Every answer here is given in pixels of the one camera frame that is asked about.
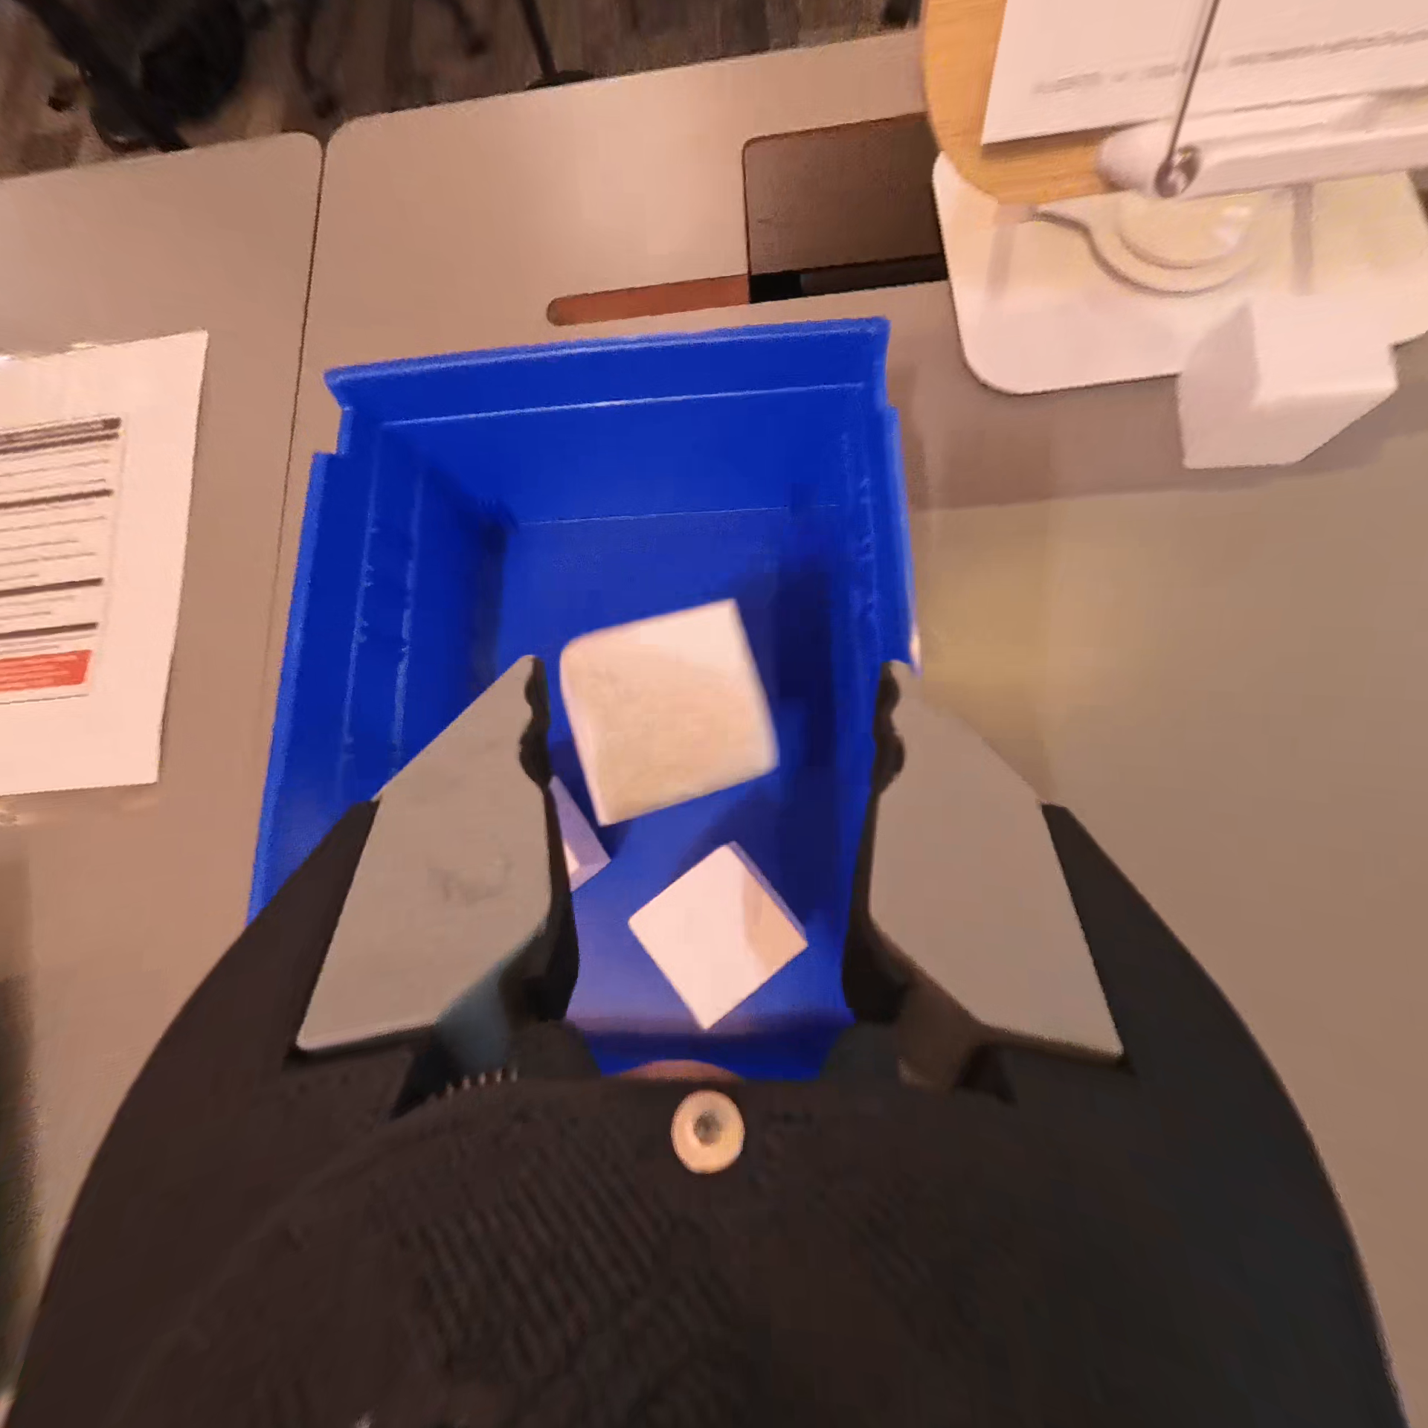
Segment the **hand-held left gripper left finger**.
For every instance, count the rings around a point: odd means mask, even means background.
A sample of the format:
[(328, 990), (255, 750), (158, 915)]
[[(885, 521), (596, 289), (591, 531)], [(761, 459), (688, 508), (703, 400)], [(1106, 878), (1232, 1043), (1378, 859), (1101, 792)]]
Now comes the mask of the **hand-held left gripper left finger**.
[(517, 659), (375, 802), (297, 1050), (433, 1039), (510, 1067), (567, 1018), (578, 929), (549, 770), (549, 686)]

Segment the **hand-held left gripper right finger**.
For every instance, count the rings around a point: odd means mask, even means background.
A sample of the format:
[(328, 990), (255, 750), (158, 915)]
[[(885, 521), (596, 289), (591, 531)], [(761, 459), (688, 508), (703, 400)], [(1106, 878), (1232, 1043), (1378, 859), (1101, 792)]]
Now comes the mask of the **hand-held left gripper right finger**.
[(1126, 1053), (1045, 803), (907, 663), (875, 694), (841, 979), (841, 1057), (898, 1081), (969, 1081), (999, 1050)]

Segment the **white hard foam cube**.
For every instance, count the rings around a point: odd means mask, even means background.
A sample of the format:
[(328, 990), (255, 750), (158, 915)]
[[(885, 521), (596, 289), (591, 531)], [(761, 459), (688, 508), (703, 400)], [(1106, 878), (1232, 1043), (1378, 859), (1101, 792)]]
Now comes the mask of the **white hard foam cube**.
[(779, 765), (773, 705), (735, 598), (582, 633), (561, 650), (560, 683), (606, 829)]
[(1370, 309), (1339, 297), (1259, 297), (1191, 349), (1177, 378), (1189, 472), (1293, 465), (1399, 389)]
[(629, 929), (701, 1029), (728, 1018), (810, 948), (804, 924), (736, 842), (636, 907)]
[(549, 779), (549, 793), (555, 798), (561, 829), (567, 882), (575, 894), (582, 887), (586, 887), (591, 878), (596, 878), (597, 873), (602, 873), (602, 869), (611, 866), (611, 852), (600, 842), (600, 835), (596, 832), (591, 818), (582, 810), (582, 803), (560, 774)]

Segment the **large blue plastic bin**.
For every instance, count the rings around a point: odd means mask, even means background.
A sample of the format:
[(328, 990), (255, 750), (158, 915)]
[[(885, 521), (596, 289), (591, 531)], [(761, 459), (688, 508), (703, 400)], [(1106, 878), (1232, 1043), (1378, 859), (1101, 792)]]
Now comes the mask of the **large blue plastic bin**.
[[(807, 1081), (850, 1024), (844, 948), (914, 560), (889, 322), (588, 338), (330, 368), (249, 914), (517, 659), (545, 663), (555, 774), (592, 818), (560, 693), (582, 633), (736, 599), (778, 770), (597, 831), (572, 1020), (602, 1069), (704, 1059)], [(807, 950), (703, 1031), (629, 917), (744, 848)]]

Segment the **white sheet with red label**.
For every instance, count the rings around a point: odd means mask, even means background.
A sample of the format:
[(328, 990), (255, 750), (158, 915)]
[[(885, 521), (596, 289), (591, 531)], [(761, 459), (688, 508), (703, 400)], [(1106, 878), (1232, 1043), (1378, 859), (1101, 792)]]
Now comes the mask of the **white sheet with red label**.
[(4, 793), (158, 779), (209, 336), (4, 357)]

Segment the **white wooden document stand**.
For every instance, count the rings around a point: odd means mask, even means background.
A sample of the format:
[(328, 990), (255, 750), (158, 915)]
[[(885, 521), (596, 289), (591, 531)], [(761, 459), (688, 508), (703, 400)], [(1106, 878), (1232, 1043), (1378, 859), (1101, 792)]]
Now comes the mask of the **white wooden document stand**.
[(1030, 395), (1173, 378), (1259, 297), (1339, 297), (1427, 336), (1427, 87), (985, 144), (1005, 3), (925, 3), (923, 96), (971, 371)]

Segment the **white printed paper sheet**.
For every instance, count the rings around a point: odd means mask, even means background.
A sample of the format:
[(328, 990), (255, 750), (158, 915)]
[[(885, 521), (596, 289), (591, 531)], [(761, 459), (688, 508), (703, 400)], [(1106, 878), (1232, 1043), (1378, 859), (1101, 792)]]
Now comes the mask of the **white printed paper sheet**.
[[(985, 144), (1173, 115), (1208, 3), (1009, 3)], [(1427, 87), (1427, 3), (1218, 3), (1191, 115)]]

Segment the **black office chair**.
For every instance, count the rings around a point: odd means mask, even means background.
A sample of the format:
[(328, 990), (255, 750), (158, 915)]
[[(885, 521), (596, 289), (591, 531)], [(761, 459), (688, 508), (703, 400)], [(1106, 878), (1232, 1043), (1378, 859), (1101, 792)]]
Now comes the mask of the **black office chair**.
[(310, 128), (330, 3), (4, 3), (4, 167)]

